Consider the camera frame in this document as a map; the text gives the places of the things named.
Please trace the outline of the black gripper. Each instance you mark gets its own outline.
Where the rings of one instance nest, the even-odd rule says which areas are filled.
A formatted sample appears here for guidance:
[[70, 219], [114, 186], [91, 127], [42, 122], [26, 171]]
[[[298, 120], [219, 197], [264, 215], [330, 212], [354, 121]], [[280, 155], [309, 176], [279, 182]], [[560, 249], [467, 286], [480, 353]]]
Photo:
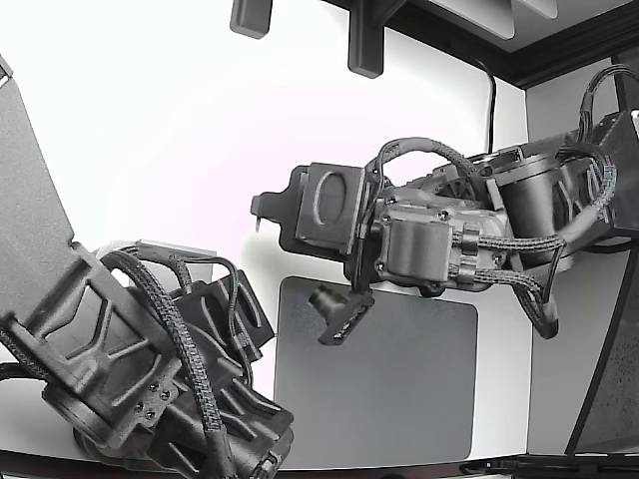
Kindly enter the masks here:
[[338, 261], [345, 277], [355, 280], [356, 235], [372, 184], [372, 173], [364, 167], [299, 166], [288, 187], [253, 196], [255, 229], [263, 222], [277, 225], [283, 250]]

